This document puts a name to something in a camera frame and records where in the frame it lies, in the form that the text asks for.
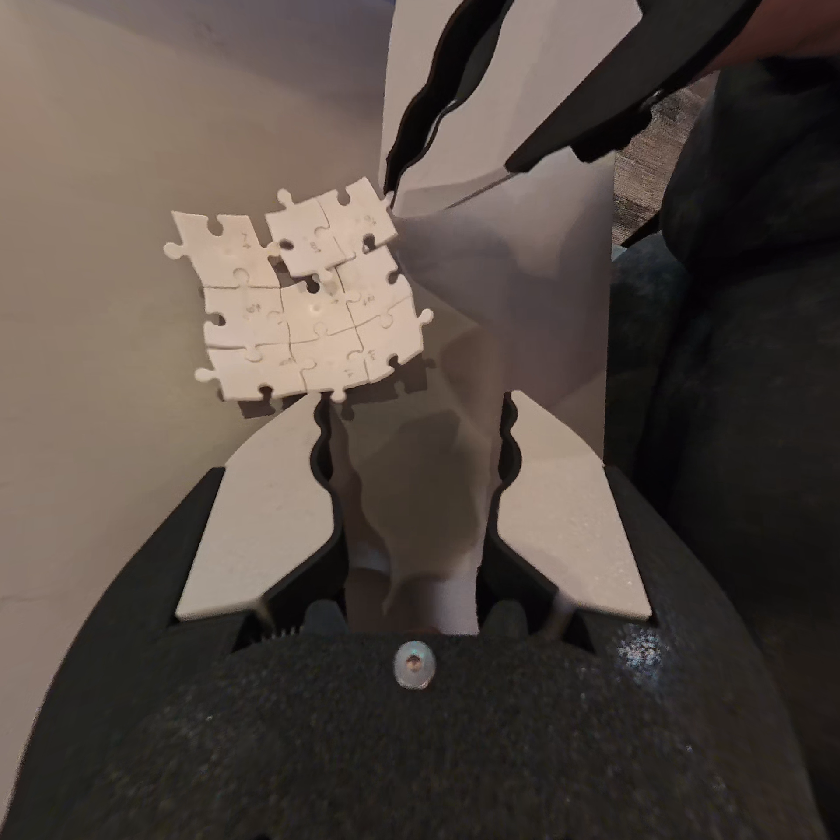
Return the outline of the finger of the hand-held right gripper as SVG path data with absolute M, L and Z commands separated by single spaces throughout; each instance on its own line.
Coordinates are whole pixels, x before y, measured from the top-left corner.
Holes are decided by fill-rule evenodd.
M 381 189 L 397 192 L 443 118 L 478 88 L 512 1 L 395 2 L 385 71 Z
M 478 88 L 392 193 L 434 214 L 507 180 L 506 160 L 641 20 L 634 1 L 515 1 Z

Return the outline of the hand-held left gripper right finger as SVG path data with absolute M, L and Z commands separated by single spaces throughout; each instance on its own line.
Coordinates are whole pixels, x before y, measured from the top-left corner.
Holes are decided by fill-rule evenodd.
M 655 615 L 601 457 L 524 392 L 500 415 L 499 485 L 479 563 L 479 631 L 560 634 L 578 612 Z

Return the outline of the joined white puzzle section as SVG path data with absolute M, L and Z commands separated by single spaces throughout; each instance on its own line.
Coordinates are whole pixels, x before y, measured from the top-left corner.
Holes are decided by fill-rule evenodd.
M 214 234 L 204 215 L 172 212 L 180 243 L 169 259 L 188 258 L 203 288 L 203 336 L 209 367 L 200 383 L 217 383 L 227 402 L 346 392 L 393 373 L 424 350 L 434 314 L 417 311 L 413 293 L 386 246 L 332 268 L 293 278 L 271 240 L 262 245 L 247 216 L 218 215 Z

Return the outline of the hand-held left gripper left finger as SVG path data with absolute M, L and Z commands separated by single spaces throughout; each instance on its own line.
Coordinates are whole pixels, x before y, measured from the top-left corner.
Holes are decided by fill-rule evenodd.
M 252 612 L 286 632 L 317 601 L 344 611 L 349 557 L 330 439 L 329 398 L 304 396 L 228 458 L 179 621 Z

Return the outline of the person's right forearm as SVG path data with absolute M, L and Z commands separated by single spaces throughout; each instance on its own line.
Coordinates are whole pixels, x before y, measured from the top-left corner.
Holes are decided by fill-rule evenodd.
M 762 1 L 706 72 L 774 57 L 833 58 L 838 54 L 838 1 Z

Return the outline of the small joined puzzle pair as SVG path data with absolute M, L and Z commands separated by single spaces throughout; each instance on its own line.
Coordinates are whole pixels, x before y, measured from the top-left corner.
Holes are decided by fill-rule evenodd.
M 271 239 L 293 278 L 325 276 L 330 269 L 397 236 L 388 207 L 366 177 L 346 186 L 342 204 L 336 190 L 294 203 L 288 190 L 277 194 L 280 210 L 266 214 Z

